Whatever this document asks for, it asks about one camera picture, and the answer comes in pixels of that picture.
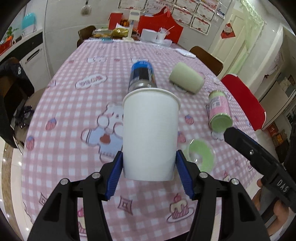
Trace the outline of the person's right hand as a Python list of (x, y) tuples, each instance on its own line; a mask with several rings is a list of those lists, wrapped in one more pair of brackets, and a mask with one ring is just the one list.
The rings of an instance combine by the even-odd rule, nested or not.
[[(261, 179), (257, 180), (257, 186), (259, 190), (253, 197), (252, 201), (254, 202), (255, 207), (257, 208), (260, 214), (263, 214), (263, 209), (261, 204), (263, 204), (262, 190), (269, 192), (268, 189), (263, 188)], [(267, 232), (269, 234), (270, 240), (279, 240), (283, 233), (288, 229), (292, 223), (292, 219), (295, 217), (290, 208), (285, 206), (283, 202), (278, 200), (273, 206), (274, 216), (271, 218), (271, 221), (268, 221), (265, 226), (267, 227)]]

